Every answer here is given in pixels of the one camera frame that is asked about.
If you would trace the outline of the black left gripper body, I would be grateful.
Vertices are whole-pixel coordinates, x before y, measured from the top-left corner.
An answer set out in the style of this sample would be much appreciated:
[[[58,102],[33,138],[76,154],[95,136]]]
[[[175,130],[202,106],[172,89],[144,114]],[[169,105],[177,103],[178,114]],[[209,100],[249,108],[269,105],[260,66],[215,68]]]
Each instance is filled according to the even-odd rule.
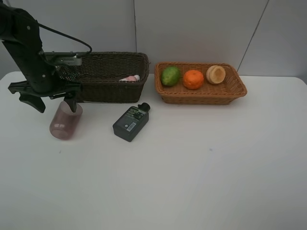
[[[42,42],[23,44],[7,41],[7,50],[26,78],[25,81],[11,83],[8,87],[11,93],[53,99],[63,93],[74,97],[82,90],[81,83],[62,79],[56,68],[46,62]]]

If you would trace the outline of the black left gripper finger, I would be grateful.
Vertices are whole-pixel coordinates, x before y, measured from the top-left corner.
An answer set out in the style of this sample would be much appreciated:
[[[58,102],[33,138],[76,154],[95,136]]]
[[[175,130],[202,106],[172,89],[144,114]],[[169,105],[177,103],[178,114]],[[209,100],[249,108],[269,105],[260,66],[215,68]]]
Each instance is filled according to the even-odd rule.
[[[68,94],[64,97],[64,101],[69,106],[73,113],[77,110],[76,96],[72,94]]]
[[[44,113],[46,109],[46,106],[40,97],[36,97],[29,94],[20,94],[19,100],[20,102],[35,108],[40,113]]]

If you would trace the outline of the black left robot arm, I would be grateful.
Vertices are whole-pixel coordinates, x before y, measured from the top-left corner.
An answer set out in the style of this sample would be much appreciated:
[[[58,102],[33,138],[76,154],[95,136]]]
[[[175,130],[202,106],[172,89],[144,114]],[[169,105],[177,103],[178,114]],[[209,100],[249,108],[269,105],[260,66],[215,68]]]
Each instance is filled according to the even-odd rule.
[[[42,48],[40,25],[27,11],[0,4],[0,39],[25,77],[13,82],[8,89],[19,93],[19,100],[43,113],[43,97],[63,98],[72,112],[76,112],[76,95],[82,85],[63,79],[58,64],[49,60]]]

